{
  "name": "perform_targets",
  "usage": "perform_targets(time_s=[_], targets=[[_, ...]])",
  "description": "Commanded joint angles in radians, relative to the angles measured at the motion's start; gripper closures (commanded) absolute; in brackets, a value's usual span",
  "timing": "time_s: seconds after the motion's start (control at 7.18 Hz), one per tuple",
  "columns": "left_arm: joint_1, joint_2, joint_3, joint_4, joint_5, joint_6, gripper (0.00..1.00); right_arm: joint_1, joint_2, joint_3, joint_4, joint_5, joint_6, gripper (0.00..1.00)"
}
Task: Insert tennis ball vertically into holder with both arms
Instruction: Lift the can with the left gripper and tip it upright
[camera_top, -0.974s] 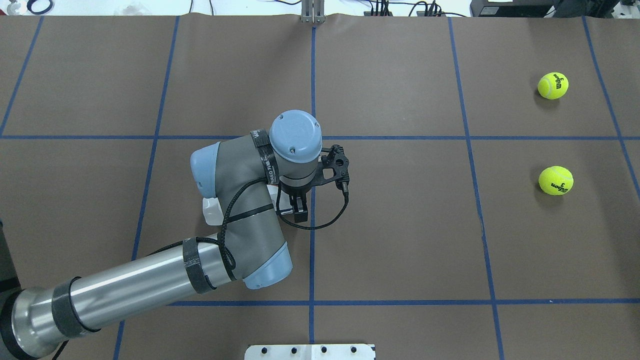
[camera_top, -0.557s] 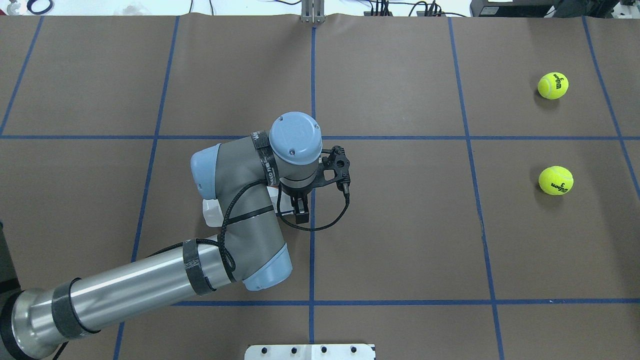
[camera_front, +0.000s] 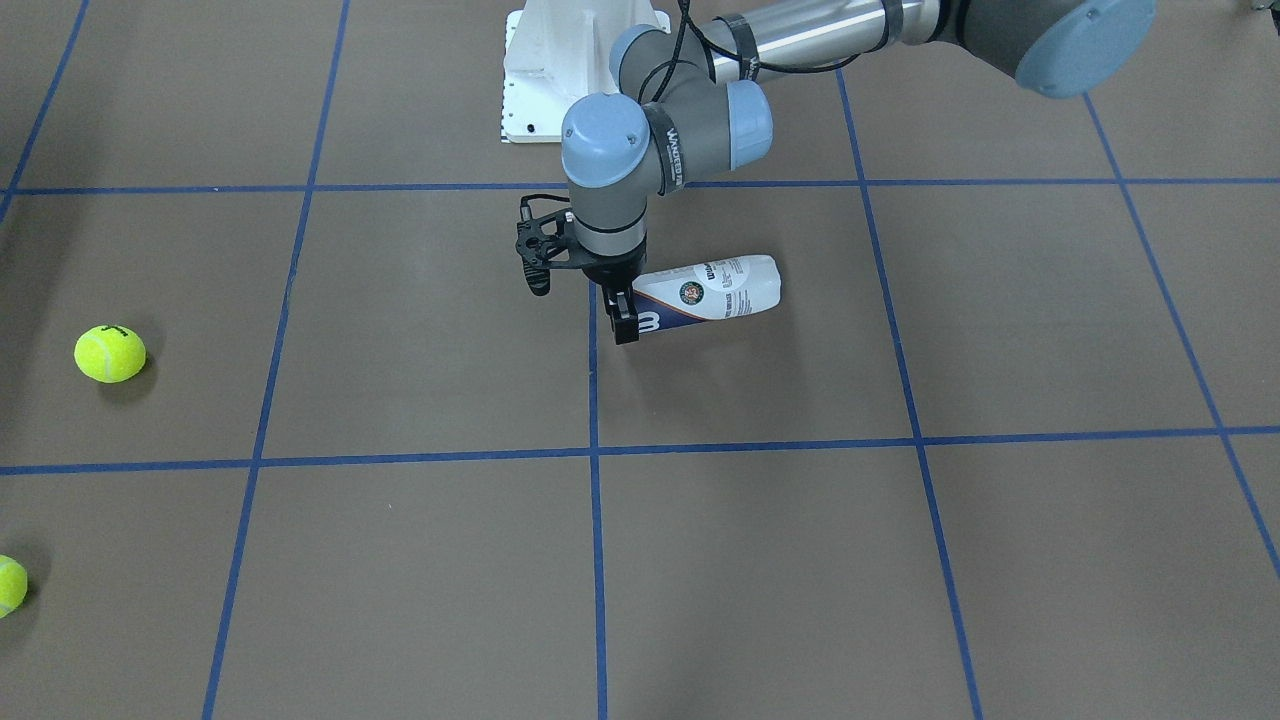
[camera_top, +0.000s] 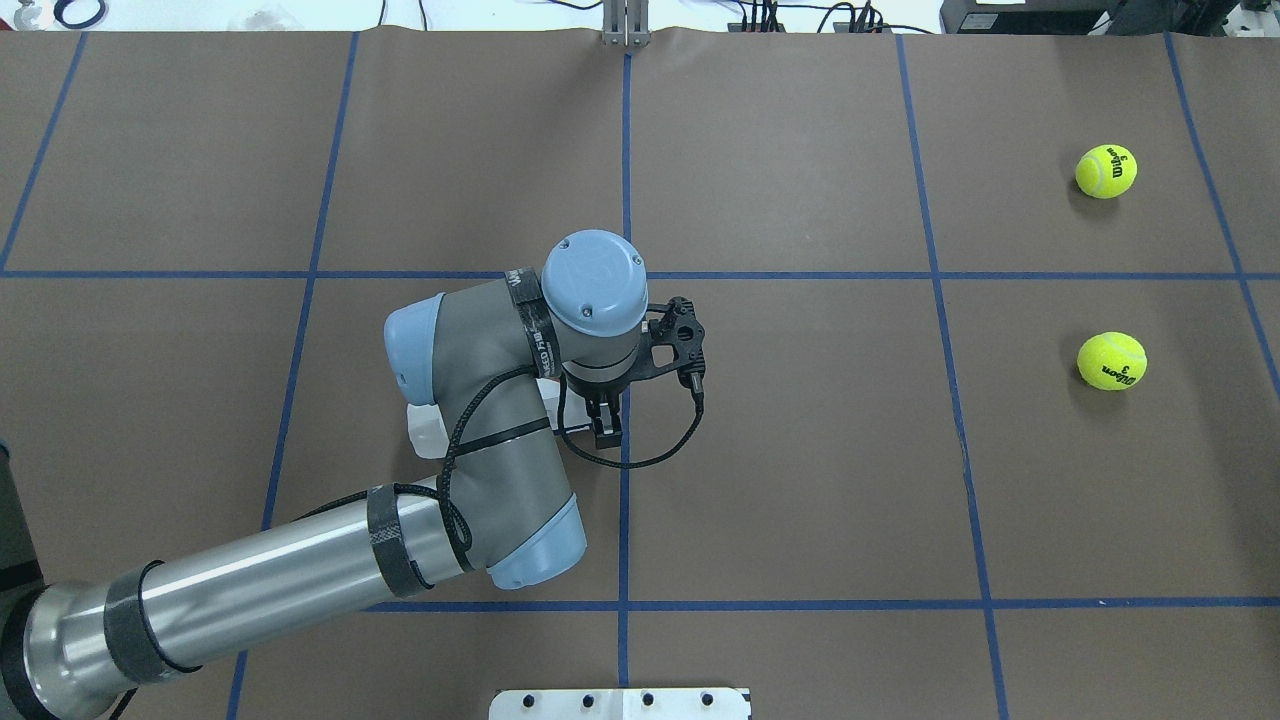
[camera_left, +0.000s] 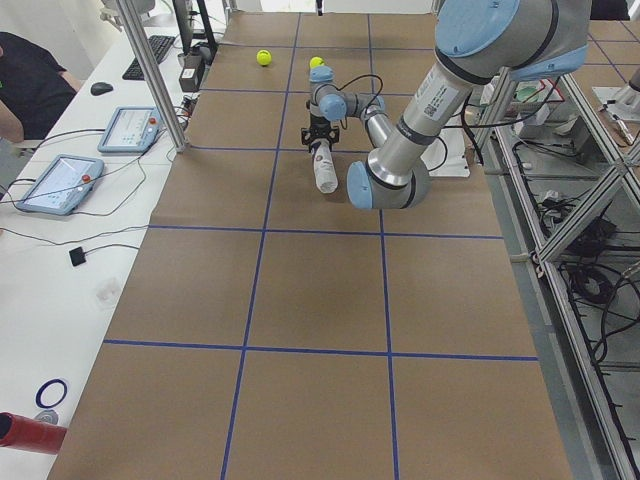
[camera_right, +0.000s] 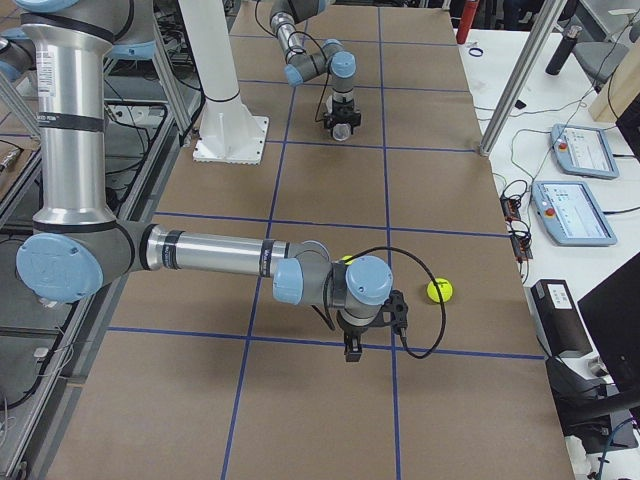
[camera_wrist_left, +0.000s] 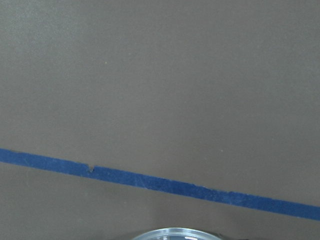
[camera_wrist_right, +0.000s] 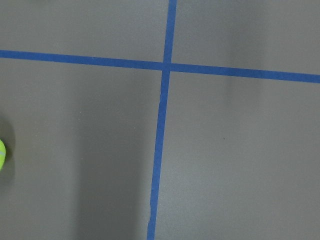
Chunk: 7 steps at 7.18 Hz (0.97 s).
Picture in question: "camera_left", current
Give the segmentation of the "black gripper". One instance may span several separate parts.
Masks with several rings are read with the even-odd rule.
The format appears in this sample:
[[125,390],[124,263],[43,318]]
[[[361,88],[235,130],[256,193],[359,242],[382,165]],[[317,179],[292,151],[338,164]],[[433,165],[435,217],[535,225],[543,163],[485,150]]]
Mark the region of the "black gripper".
[[329,147],[332,147],[340,141],[340,129],[325,117],[310,113],[309,126],[301,129],[301,143],[311,148],[320,140],[326,140]]

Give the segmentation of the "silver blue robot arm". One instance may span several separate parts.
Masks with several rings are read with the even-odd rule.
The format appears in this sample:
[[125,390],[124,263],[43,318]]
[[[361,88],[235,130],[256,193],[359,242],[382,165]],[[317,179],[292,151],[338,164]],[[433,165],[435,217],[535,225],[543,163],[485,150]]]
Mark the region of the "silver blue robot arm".
[[339,90],[333,71],[310,71],[310,125],[301,141],[328,153],[336,122],[361,120],[373,150],[350,165],[347,192],[359,209],[405,209],[420,203],[430,173],[421,157],[476,86],[500,69],[515,81],[560,77],[586,60],[588,1],[447,1],[435,28],[436,61],[397,122],[382,100]]

